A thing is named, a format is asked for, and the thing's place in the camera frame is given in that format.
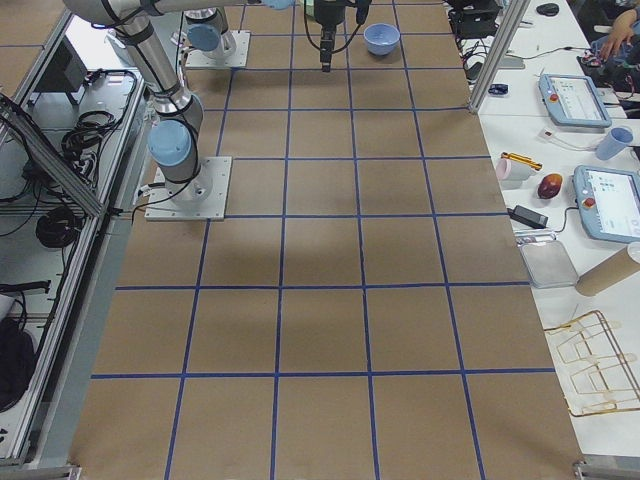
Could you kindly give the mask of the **person's hand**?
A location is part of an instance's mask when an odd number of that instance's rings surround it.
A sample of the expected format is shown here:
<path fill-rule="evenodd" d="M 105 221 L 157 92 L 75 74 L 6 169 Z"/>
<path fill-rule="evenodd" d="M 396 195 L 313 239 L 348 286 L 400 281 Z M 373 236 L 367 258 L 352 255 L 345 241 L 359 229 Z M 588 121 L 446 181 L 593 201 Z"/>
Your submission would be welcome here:
<path fill-rule="evenodd" d="M 614 20 L 611 31 L 599 51 L 601 60 L 606 61 L 612 55 L 617 55 L 623 44 L 630 43 L 635 35 L 633 25 L 638 21 L 638 16 L 638 11 L 631 9 L 623 12 Z"/>

